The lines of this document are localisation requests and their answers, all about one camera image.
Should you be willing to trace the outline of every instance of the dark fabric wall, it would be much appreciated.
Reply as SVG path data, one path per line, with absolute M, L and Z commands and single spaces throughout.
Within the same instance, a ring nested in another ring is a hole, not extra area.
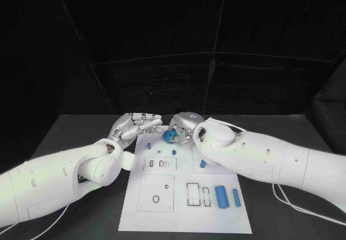
M 302 113 L 346 49 L 344 1 L 64 3 L 119 114 Z
M 0 172 L 35 152 L 61 114 L 110 114 L 63 2 L 0 8 Z

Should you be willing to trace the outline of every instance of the black table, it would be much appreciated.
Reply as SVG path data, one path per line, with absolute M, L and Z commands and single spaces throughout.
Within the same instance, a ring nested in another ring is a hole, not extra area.
M 61 115 L 32 158 L 94 144 L 107 137 L 119 117 L 120 115 Z M 272 135 L 289 143 L 331 152 L 305 115 L 207 115 L 205 117 L 227 121 L 249 131 Z M 164 124 L 168 125 L 172 115 L 165 115 L 162 118 Z M 126 150 L 133 152 L 135 148 L 136 142 Z M 346 239 L 346 226 L 296 211 L 276 199 L 272 184 L 254 181 L 241 175 L 239 178 L 253 234 L 119 231 L 129 176 L 130 172 L 122 170 L 110 186 L 89 193 L 70 205 L 66 215 L 40 240 Z M 346 222 L 346 214 L 325 199 L 293 187 L 285 186 L 283 189 L 293 204 Z M 61 212 L 63 209 L 48 216 L 19 223 L 0 239 L 32 239 L 51 226 Z

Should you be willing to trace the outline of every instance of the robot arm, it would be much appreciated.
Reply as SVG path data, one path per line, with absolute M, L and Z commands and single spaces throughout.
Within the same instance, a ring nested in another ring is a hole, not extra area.
M 177 114 L 177 125 L 182 115 L 185 119 L 200 116 L 191 112 Z M 181 121 L 177 128 L 188 128 L 188 139 L 208 164 L 223 165 L 257 181 L 296 187 L 329 200 L 346 212 L 346 156 L 298 146 L 213 118 L 198 124 Z
M 122 168 L 132 170 L 136 154 L 125 151 L 139 134 L 161 132 L 162 116 L 126 113 L 109 138 L 93 145 L 27 161 L 0 175 L 0 227 L 40 218 L 110 185 Z

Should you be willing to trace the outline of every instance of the black backdrop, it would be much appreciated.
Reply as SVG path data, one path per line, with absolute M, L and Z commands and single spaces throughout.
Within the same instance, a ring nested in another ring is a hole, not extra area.
M 344 58 L 345 1 L 64 4 L 119 114 L 302 113 Z

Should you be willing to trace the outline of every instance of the oval hole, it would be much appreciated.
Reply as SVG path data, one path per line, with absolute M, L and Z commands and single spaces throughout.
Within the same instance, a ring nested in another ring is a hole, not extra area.
M 38 184 L 37 184 L 35 178 L 31 180 L 31 184 L 32 184 L 34 187 L 37 187 Z
M 154 202 L 158 204 L 159 203 L 159 201 L 161 201 L 161 198 L 159 198 L 159 196 L 156 195 L 156 196 L 154 196 Z
M 68 176 L 67 168 L 63 169 L 66 176 Z

